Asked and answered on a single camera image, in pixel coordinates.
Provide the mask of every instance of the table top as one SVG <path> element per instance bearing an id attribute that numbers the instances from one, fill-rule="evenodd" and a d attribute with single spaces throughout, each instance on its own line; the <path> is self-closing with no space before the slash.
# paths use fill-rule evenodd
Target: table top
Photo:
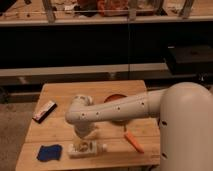
<path id="1" fill-rule="evenodd" d="M 68 146 L 73 142 L 73 126 L 65 121 L 65 112 L 76 94 L 90 95 L 94 103 L 103 103 L 112 94 L 134 95 L 146 91 L 143 81 L 107 81 L 45 84 L 35 112 L 47 101 L 58 107 L 41 123 L 31 121 L 22 147 L 16 170 L 69 170 L 156 165 L 160 162 L 160 133 L 156 119 L 134 119 L 127 130 L 137 138 L 144 154 L 138 153 L 125 139 L 124 126 L 99 122 L 97 139 L 107 144 L 107 152 L 94 157 L 71 159 Z M 41 145 L 60 144 L 63 147 L 60 161 L 40 162 L 36 159 Z"/>

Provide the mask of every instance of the white object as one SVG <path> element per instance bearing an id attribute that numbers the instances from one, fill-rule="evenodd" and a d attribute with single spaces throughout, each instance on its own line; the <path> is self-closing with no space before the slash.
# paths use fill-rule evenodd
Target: white object
<path id="1" fill-rule="evenodd" d="M 65 13 L 72 13 L 74 11 L 75 4 L 72 5 L 64 5 Z"/>
<path id="2" fill-rule="evenodd" d="M 49 100 L 47 103 L 45 103 L 41 109 L 36 112 L 33 116 L 33 119 L 36 121 L 36 122 L 41 122 L 44 117 L 46 117 L 47 114 L 49 114 L 49 112 L 51 110 L 53 110 L 53 108 L 56 107 L 56 103 L 53 102 L 52 100 Z"/>
<path id="3" fill-rule="evenodd" d="M 150 117 L 160 113 L 160 170 L 213 170 L 213 95 L 201 85 L 179 83 L 169 89 L 93 106 L 88 106 L 91 105 L 89 99 L 78 96 L 66 113 L 67 122 L 75 125 L 80 137 L 81 132 L 86 136 L 92 131 L 93 122 Z"/>
<path id="4" fill-rule="evenodd" d="M 107 151 L 106 144 L 98 144 L 97 141 L 87 141 L 88 148 L 85 151 L 78 151 L 75 149 L 74 144 L 70 144 L 68 147 L 68 154 L 71 158 L 82 158 L 96 156 L 99 153 Z"/>

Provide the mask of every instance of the orange carrot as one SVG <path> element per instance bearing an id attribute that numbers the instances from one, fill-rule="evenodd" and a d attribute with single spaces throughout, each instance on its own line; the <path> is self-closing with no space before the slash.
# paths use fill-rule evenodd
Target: orange carrot
<path id="1" fill-rule="evenodd" d="M 126 138 L 126 140 L 133 145 L 133 147 L 139 152 L 139 153 L 144 153 L 143 149 L 141 148 L 140 144 L 138 143 L 138 141 L 135 139 L 135 137 L 132 135 L 131 132 L 126 131 L 124 133 L 124 137 Z"/>

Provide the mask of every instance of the blue sponge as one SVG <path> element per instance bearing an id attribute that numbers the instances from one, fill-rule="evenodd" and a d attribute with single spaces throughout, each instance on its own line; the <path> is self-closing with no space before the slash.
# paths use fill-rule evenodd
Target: blue sponge
<path id="1" fill-rule="evenodd" d="M 49 160 L 59 160 L 61 157 L 62 146 L 61 145 L 51 145 L 51 146 L 41 146 L 37 159 L 42 162 Z"/>

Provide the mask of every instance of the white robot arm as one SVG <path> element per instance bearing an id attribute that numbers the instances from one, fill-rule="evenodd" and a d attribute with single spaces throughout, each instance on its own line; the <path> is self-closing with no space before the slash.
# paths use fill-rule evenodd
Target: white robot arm
<path id="1" fill-rule="evenodd" d="M 161 120 L 161 171 L 212 171 L 213 96 L 198 84 L 179 83 L 99 105 L 79 95 L 66 120 L 83 138 L 93 130 L 93 122 L 156 114 Z"/>

